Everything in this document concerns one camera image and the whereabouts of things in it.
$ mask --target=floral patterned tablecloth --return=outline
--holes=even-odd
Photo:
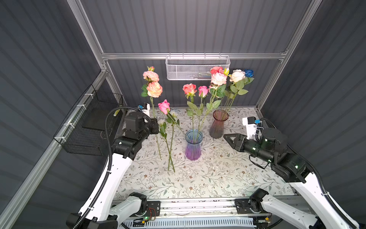
[[[174,110],[183,130],[189,130],[192,122],[186,110]],[[251,107],[232,108],[229,114],[224,133],[246,134],[242,118],[257,117],[255,108]],[[164,117],[159,111],[158,119]],[[197,161],[185,158],[186,141],[183,133],[175,128],[172,152],[175,173],[171,167],[168,170],[168,150],[163,139],[158,135],[160,159],[155,135],[150,135],[125,173],[114,199],[125,199],[132,192],[145,194],[149,199],[250,196],[257,188],[267,190],[271,195],[293,195],[290,185],[270,166],[260,169],[249,161],[247,153],[233,150],[223,138],[210,137],[208,131],[212,123],[210,115],[202,131],[202,155]],[[167,133],[170,139],[171,127],[167,128]],[[256,163],[266,164],[260,159]]]

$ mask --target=wire mesh basket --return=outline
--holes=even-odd
[[[62,145],[66,152],[72,154],[87,154],[102,156],[108,154],[107,138],[104,131],[104,121],[108,112],[121,106],[122,95],[111,92],[96,91],[89,95],[86,102],[78,110],[75,117],[67,125],[62,136],[54,139]],[[122,113],[116,111],[108,118],[109,139],[113,142],[117,132]]]
[[[223,69],[229,68],[230,59],[229,56],[218,56],[218,58],[182,56],[181,59],[167,56],[165,65],[168,80],[211,80],[211,68],[215,66],[221,66]]]

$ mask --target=vase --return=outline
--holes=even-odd
[[[197,160],[201,156],[201,142],[203,140],[202,132],[198,130],[189,130],[186,133],[186,158],[189,160]]]
[[[224,122],[229,118],[229,114],[223,110],[213,112],[214,121],[210,128],[210,136],[213,138],[221,138],[224,134]]]

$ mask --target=gray metal wall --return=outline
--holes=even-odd
[[[366,1],[323,0],[262,112],[366,222]]]
[[[210,81],[171,81],[167,80],[167,73],[164,60],[109,60],[108,61],[113,73],[116,77],[124,98],[129,106],[136,106],[141,102],[150,102],[150,98],[141,97],[142,85],[146,83],[143,79],[142,73],[147,71],[146,66],[154,66],[155,72],[160,76],[159,83],[163,87],[162,95],[154,99],[155,103],[162,102],[167,99],[172,106],[187,106],[187,99],[182,90],[184,84],[193,83],[197,86],[210,85]],[[232,60],[231,69],[249,68],[254,70],[255,80],[249,84],[245,89],[249,91],[248,94],[238,96],[234,105],[256,105],[259,97],[266,86],[271,73],[276,67],[278,60]]]
[[[82,0],[104,52],[282,52],[309,0]]]
[[[0,212],[99,72],[66,1],[0,1]],[[103,163],[61,152],[14,228],[62,218],[50,209],[85,198]]]
[[[310,0],[82,0],[104,52],[283,52]],[[162,60],[110,60],[128,105],[140,97],[142,73],[154,65],[163,99],[186,106],[181,88],[191,81],[167,81]],[[253,69],[249,94],[235,105],[255,105],[276,60],[231,60],[230,69]],[[208,85],[209,81],[194,81]]]

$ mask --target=peach rose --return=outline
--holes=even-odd
[[[159,81],[159,75],[156,74],[153,71],[146,71],[143,74],[143,78],[146,80],[147,78],[151,79],[152,81],[158,82]]]
[[[223,74],[224,69],[223,69],[223,67],[216,66],[216,67],[213,67],[210,72],[211,72],[212,75],[215,74],[215,73]]]
[[[198,91],[199,91],[199,96],[201,97],[201,98],[204,98],[204,97],[206,97],[207,96],[207,93],[208,93],[208,89],[207,89],[207,87],[206,86],[200,86],[199,88],[198,88]]]
[[[185,84],[185,85],[183,85],[183,91],[186,95],[194,95],[197,92],[196,85]]]
[[[162,103],[158,103],[159,109],[164,113],[168,114],[170,111],[170,103],[167,100],[164,100]]]
[[[222,73],[217,72],[217,73],[212,74],[211,83],[221,86],[223,84],[226,84],[226,78],[227,78],[227,76],[225,76]]]
[[[158,82],[151,82],[147,86],[147,94],[154,98],[159,98],[161,93],[163,92],[163,87],[160,86]]]

